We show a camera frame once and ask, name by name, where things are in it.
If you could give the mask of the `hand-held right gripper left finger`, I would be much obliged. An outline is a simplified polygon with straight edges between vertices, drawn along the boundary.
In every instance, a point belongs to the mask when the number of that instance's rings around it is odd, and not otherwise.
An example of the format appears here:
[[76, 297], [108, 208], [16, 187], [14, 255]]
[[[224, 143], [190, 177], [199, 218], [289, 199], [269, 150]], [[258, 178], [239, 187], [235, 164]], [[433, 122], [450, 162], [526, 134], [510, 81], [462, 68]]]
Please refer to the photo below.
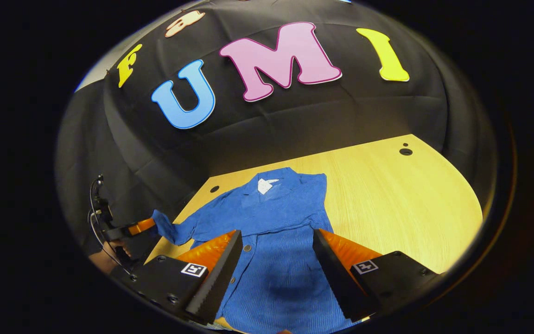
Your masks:
[[110, 278], [155, 311], [207, 325], [217, 318], [242, 251], [242, 232], [232, 230], [197, 247], [172, 246]]

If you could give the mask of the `blue button shirt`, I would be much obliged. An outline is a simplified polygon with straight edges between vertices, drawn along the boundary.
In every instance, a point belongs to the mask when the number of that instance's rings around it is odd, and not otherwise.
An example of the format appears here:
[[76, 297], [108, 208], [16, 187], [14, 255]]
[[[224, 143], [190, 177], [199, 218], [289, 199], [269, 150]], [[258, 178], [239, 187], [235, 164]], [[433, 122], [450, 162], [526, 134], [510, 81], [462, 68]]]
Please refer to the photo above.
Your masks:
[[285, 167], [256, 174], [173, 224], [151, 216], [159, 234], [193, 249], [232, 230], [243, 251], [218, 318], [248, 334], [330, 334], [354, 325], [343, 315], [313, 251], [314, 230], [331, 232], [325, 211], [327, 177]]

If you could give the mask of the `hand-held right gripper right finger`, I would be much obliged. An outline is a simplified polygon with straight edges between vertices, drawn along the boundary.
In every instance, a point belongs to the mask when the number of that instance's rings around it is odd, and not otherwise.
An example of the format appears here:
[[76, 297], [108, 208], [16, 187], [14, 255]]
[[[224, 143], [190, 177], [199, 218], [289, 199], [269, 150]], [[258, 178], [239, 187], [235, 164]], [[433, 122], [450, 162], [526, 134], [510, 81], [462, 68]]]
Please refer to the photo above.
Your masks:
[[396, 313], [441, 279], [402, 251], [380, 254], [322, 229], [313, 232], [313, 250], [343, 315], [352, 321]]

